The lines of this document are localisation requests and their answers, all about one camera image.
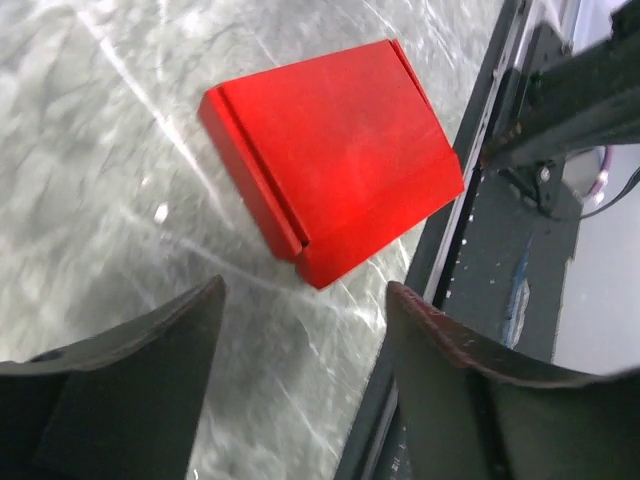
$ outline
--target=box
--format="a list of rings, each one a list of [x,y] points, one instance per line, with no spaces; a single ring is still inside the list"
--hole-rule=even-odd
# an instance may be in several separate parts
[[[464,189],[397,41],[224,82],[199,115],[273,255],[316,288]]]

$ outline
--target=table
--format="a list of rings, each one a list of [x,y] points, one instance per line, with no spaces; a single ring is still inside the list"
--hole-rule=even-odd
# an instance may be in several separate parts
[[[0,360],[230,290],[189,477],[329,479],[421,225],[331,287],[270,255],[197,121],[234,77],[399,38],[453,139],[501,2],[5,0]]]

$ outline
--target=bolt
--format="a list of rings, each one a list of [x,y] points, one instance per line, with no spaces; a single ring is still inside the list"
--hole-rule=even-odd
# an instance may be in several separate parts
[[[546,183],[551,178],[551,170],[549,170],[547,167],[542,167],[540,169],[539,175],[540,175],[540,181],[542,183]]]

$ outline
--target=box side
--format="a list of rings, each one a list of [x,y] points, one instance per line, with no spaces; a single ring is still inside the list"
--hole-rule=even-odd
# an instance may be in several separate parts
[[[204,94],[198,115],[271,252],[292,262],[302,251],[302,243],[261,171],[223,88],[224,84]]]
[[[324,288],[464,191],[458,159],[448,155],[419,175],[396,184],[358,219],[318,241],[296,260],[300,275]]]

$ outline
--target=gray table surface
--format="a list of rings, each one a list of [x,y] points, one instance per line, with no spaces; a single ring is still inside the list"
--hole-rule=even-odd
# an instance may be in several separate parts
[[[271,257],[196,108],[221,81],[397,37],[452,140],[500,4],[1,0],[0,360],[221,274],[189,478],[331,478],[421,225],[315,291]]]

